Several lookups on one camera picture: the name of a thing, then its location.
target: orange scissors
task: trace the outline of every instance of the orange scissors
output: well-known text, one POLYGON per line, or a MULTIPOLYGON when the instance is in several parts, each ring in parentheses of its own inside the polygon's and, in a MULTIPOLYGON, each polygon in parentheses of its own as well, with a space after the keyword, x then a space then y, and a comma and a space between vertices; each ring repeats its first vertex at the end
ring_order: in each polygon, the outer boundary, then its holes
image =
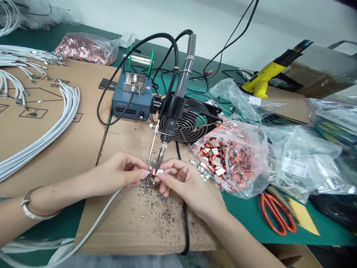
POLYGON ((271 194, 260 193, 260 207, 265 221, 267 222, 269 227, 277 234, 281 236, 286 236, 287 231, 290 231, 292 233, 296 233, 298 231, 298 229, 296 228, 295 221, 293 217, 290 215, 289 211, 282 205, 280 201, 278 201, 271 194), (281 216, 275 204, 277 204, 284 212, 285 216, 289 221, 289 225, 285 222, 285 219, 281 216), (275 218, 275 221, 278 223, 279 230, 274 226, 274 224, 269 219, 265 205, 268 206, 273 217, 275 218))

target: hand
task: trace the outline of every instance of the hand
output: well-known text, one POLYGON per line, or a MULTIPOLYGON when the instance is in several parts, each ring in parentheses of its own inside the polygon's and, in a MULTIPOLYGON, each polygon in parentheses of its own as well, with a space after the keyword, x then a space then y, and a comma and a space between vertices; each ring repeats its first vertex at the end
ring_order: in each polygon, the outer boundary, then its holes
POLYGON ((160 168, 164 173, 160 173, 155 181, 161 181, 159 192, 165 197, 169 195, 170 189, 174 190, 200 218, 224 209, 194 165, 172 158, 160 168))
POLYGON ((88 190, 88 197, 108 195, 131 183, 139 186, 147 176, 150 167, 140 158, 120 151, 110 159, 81 175, 82 185, 88 190))

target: left hand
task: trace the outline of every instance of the left hand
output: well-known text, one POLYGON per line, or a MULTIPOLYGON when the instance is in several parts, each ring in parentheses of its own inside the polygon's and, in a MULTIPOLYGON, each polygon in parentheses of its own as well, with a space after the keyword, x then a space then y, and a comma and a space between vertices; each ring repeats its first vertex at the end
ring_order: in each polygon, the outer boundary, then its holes
POLYGON ((140 180, 149 173, 150 167, 140 158, 120 151, 94 169, 80 175, 88 197, 109 195, 120 188, 140 185, 140 180))

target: table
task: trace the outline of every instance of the table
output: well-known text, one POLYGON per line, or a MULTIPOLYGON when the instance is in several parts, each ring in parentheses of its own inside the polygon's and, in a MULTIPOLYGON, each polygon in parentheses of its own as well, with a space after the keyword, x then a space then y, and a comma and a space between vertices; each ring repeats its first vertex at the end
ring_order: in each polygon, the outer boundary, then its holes
MULTIPOLYGON (((25 47, 32 47, 35 49, 43 49, 48 51, 53 51, 56 46, 60 43, 63 36, 67 32, 88 32, 91 34, 101 35, 109 39, 118 38, 117 34, 102 31, 93 27, 85 25, 59 25, 54 27, 50 31, 25 31, 18 29, 15 32, 9 34, 8 36, 2 37, 0 39, 0 44, 10 44, 19 45, 25 47)), ((161 59, 165 56, 167 48, 159 45, 146 43, 142 47, 143 55, 149 55, 151 49, 154 50, 154 66, 158 67, 161 59)), ((118 60, 112 65, 117 67, 122 55, 123 49, 119 49, 118 60)), ((185 57, 185 52, 180 52, 180 62, 182 64, 185 57)), ((203 67, 208 62, 207 59, 201 57, 195 57, 194 70, 202 72, 203 67)), ((217 68, 218 63, 212 63, 209 69, 217 68)), ((173 67, 173 53, 168 57, 163 68, 172 69, 173 67)), ((210 86, 213 86, 216 82, 224 79, 221 70, 224 69, 236 69, 234 66, 229 66, 222 64, 217 75, 210 79, 210 86)), ((169 84, 171 79, 171 74, 164 75, 164 81, 166 85, 169 84)), ((159 93, 163 92, 163 83, 158 77, 155 80, 159 85, 159 93)), ((193 90, 205 90, 206 84, 204 81, 190 81, 188 87, 193 90)), ((205 96, 200 95, 190 95, 199 100, 206 101, 205 96)), ((349 231, 328 219, 327 217, 321 215, 317 212, 313 206, 308 203, 307 210, 309 211, 317 229, 319 230, 321 236, 316 236, 308 231, 298 227, 298 232, 296 234, 289 233, 287 236, 282 237, 276 235, 265 223, 259 209, 259 199, 252 198, 250 200, 243 200, 236 198, 234 196, 222 193, 223 199, 226 203, 228 211, 232 213, 247 229, 251 234, 261 243, 280 243, 280 244, 310 244, 310 245, 357 245, 357 238, 349 231)), ((74 237, 79 220, 81 217, 81 212, 83 210, 85 201, 81 201, 72 206, 67 207, 63 212, 55 217, 54 219, 44 221, 37 226, 33 227, 24 235, 29 239, 44 239, 52 238, 58 239, 63 237, 74 237)))

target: white wall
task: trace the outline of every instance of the white wall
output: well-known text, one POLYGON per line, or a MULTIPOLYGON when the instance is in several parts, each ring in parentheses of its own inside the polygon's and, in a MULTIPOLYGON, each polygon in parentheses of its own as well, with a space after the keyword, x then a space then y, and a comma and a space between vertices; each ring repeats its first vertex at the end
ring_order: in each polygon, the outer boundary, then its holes
MULTIPOLYGON (((157 32, 176 37, 192 29, 197 34, 196 55, 204 58, 223 48, 250 1, 74 0, 80 23, 119 34, 132 32, 138 39, 157 32)), ((357 12, 334 0, 260 0, 248 31, 225 51, 222 61, 258 70, 303 39, 323 46, 343 39, 357 41, 357 12)), ((164 39, 152 43, 170 46, 164 39)), ((187 39, 178 47, 186 51, 187 39)))

